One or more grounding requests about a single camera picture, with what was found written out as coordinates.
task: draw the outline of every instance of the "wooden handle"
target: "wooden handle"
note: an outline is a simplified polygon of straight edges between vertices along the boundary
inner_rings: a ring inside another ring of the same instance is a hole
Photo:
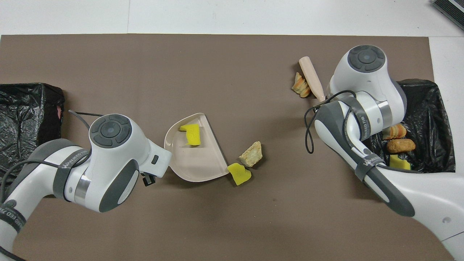
[[[311,91],[317,100],[323,102],[325,100],[324,90],[322,89],[321,81],[317,76],[316,70],[314,70],[313,63],[308,56],[305,56],[299,60],[301,69],[303,70],[306,82],[308,82]]]

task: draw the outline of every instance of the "black plastic bag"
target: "black plastic bag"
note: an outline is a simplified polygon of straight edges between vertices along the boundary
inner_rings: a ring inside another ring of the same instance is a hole
[[[64,94],[44,83],[0,84],[0,178],[39,145],[61,138]],[[8,187],[21,171],[8,178]]]
[[[419,172],[455,172],[453,138],[438,86],[420,79],[407,79],[398,84],[407,98],[406,115],[401,124],[407,130],[406,138],[416,144],[415,150],[398,154],[398,157],[407,160],[411,169]],[[377,133],[364,144],[389,165],[387,142],[382,140],[382,133]]]

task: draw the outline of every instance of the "robotic arm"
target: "robotic arm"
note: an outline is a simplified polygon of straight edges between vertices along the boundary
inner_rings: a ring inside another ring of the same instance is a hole
[[[317,111],[319,137],[388,207],[425,225],[456,260],[464,260],[464,176],[389,168],[361,142],[405,115],[406,98],[388,75],[384,52],[375,46],[348,51],[330,81],[329,96],[343,90],[355,95],[343,94]]]
[[[139,173],[145,176],[145,185],[150,185],[153,176],[163,177],[171,159],[171,152],[147,139],[133,120],[119,114],[97,119],[90,127],[89,139],[90,157],[88,151],[66,139],[42,144],[30,155],[28,160],[49,164],[26,165],[6,192],[0,206],[0,246],[4,250],[11,252],[17,233],[44,196],[55,195],[106,212],[127,199]],[[0,261],[9,260],[0,254]]]

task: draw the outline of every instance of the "yellow sponge piece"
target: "yellow sponge piece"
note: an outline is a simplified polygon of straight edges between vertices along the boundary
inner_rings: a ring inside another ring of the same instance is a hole
[[[390,155],[390,167],[411,170],[411,164],[405,159],[398,158],[398,155]]]
[[[182,125],[179,128],[180,131],[186,131],[186,136],[187,136],[187,144],[186,145],[192,145],[192,146],[198,146],[201,144],[200,141],[200,127],[198,124],[187,124],[187,125]]]
[[[227,167],[232,174],[235,184],[240,185],[251,178],[251,171],[246,170],[243,165],[233,163]]]

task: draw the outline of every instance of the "dustpan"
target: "dustpan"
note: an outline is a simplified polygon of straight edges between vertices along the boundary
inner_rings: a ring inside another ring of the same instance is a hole
[[[198,124],[201,144],[187,145],[186,133],[179,127]],[[182,179],[203,182],[229,173],[224,155],[204,113],[195,113],[174,124],[164,137],[164,149],[172,153],[169,166]]]

